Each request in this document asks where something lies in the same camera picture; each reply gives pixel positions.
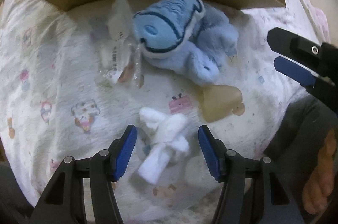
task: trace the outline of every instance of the bed sheet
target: bed sheet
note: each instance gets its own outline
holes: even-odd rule
[[[93,156],[121,136],[128,124],[141,125],[141,107],[170,113],[172,97],[182,94],[191,103],[187,113],[191,155],[166,168],[152,186],[135,174],[144,157],[135,148],[126,174],[113,188],[125,222],[165,217],[162,222],[202,223],[212,218],[220,185],[209,175],[196,137],[197,128],[205,123],[198,89],[185,78],[146,63],[139,90],[97,84],[95,42],[109,37],[105,23],[113,1],[60,12],[42,0],[5,0],[0,22],[0,136],[13,173],[28,201],[36,205],[65,156]],[[129,0],[134,11],[156,1]],[[228,59],[217,83],[242,91],[245,113],[208,126],[228,148],[259,158],[290,101],[305,94],[299,84],[274,70],[277,54],[266,42],[268,31],[278,26],[317,44],[325,38],[302,0],[286,0],[286,8],[244,11],[213,5],[228,15],[240,34],[238,53]],[[76,122],[89,115],[93,118],[86,125]],[[90,223],[88,181],[84,190]]]

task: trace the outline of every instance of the plastic bag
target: plastic bag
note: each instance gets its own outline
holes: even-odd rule
[[[115,0],[107,22],[111,39],[101,40],[99,81],[141,88],[141,47],[132,33],[132,12],[127,0]]]

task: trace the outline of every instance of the plush toy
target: plush toy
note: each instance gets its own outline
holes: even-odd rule
[[[202,86],[213,84],[238,33],[227,16],[201,0],[162,0],[134,15],[133,31],[147,62]]]

